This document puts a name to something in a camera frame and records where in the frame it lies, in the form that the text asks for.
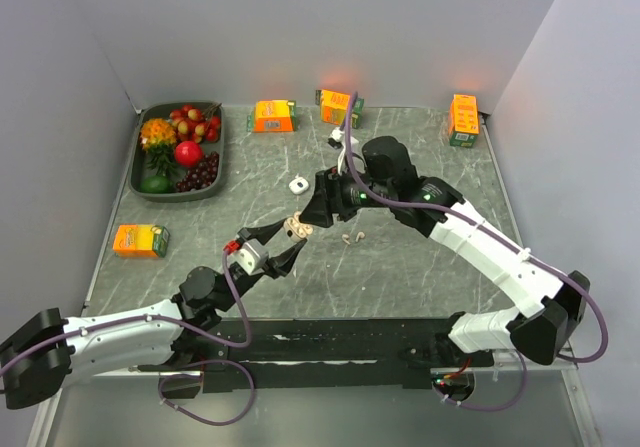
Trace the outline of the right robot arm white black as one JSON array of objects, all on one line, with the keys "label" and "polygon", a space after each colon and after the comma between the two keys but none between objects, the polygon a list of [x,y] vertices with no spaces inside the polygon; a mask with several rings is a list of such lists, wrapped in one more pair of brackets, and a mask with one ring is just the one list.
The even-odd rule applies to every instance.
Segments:
[{"label": "right robot arm white black", "polygon": [[478,351],[516,350],[538,364],[552,364],[583,318],[588,279],[578,271],[554,275],[537,265],[457,190],[419,175],[396,138],[368,141],[362,158],[358,175],[342,165],[316,174],[301,221],[329,228],[362,208],[388,208],[401,224],[462,257],[513,303],[500,311],[453,315],[449,332],[436,342],[444,363],[459,365]]}]

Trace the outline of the pink earbud charging case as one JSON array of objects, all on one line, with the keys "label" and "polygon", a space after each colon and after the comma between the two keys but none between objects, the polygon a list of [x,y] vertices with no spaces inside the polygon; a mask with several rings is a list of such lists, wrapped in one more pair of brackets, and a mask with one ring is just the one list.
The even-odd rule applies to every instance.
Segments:
[{"label": "pink earbud charging case", "polygon": [[300,220],[300,211],[287,217],[283,222],[283,229],[287,237],[294,243],[308,239],[313,234],[313,226]]}]

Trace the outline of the white earbud charging case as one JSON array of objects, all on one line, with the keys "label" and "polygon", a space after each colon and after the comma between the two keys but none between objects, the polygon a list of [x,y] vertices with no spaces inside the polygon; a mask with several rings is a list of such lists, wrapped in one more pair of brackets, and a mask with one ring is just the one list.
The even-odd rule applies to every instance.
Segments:
[{"label": "white earbud charging case", "polygon": [[288,188],[293,195],[299,196],[309,190],[310,184],[306,178],[296,176],[289,182]]}]

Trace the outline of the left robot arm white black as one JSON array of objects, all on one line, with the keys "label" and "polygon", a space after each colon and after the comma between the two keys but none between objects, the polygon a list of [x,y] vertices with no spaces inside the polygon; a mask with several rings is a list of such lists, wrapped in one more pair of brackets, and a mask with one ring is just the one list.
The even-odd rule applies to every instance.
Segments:
[{"label": "left robot arm white black", "polygon": [[298,216],[241,229],[223,249],[222,271],[192,269],[170,298],[94,317],[39,312],[1,344],[1,394],[10,410],[53,397],[98,374],[138,366],[184,369],[198,340],[246,348],[253,340],[241,298],[263,277],[287,276],[313,234]]}]

